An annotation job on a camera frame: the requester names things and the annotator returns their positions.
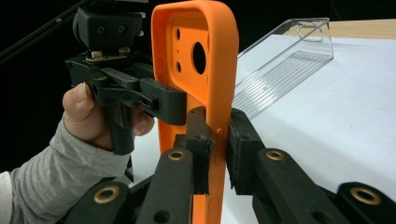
black background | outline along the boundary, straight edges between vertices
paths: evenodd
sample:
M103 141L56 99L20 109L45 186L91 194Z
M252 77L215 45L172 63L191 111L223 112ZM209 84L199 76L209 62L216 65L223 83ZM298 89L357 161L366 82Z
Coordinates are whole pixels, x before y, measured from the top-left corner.
M79 1L35 0L1 3L0 51L54 19ZM158 4L134 4L145 11L144 37L134 40L133 50L151 53L150 12ZM281 22L293 18L328 17L331 21L396 18L392 0L224 0L235 15L240 50L245 49ZM62 116L62 98L70 88L64 60L85 51L74 37L72 22L45 36L0 66L0 172L21 166L43 150Z

orange phone case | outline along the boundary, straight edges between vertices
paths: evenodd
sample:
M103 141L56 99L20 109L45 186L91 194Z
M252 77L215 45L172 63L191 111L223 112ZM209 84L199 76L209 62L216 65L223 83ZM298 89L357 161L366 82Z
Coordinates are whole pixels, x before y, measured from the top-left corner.
M187 93L186 114L205 107L205 122L216 145L209 165L209 195L193 196L192 223L220 223L239 44L235 18L217 1L158 5L152 12L151 43L155 79ZM159 120L158 127L161 153L173 147L176 134L186 133L186 125Z

clear plastic container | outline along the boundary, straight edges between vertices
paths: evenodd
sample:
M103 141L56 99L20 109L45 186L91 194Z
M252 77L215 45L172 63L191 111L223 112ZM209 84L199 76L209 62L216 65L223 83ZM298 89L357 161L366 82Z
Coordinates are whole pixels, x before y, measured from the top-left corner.
M332 59L328 18L284 21L238 55L233 107L253 119Z

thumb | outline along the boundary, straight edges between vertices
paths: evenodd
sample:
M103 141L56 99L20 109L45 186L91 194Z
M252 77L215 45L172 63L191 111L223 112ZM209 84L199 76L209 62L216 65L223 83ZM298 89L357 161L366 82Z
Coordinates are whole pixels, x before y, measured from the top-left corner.
M94 107L90 88L85 83L67 91L63 98L64 113L68 119L81 121L88 117Z

gray knit sleeve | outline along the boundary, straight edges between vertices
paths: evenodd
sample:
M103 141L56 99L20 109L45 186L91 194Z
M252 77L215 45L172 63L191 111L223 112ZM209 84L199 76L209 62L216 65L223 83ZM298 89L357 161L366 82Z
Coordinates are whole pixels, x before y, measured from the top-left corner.
M62 119L49 146L11 172L11 223L56 223L103 177L122 176L129 158L80 141Z

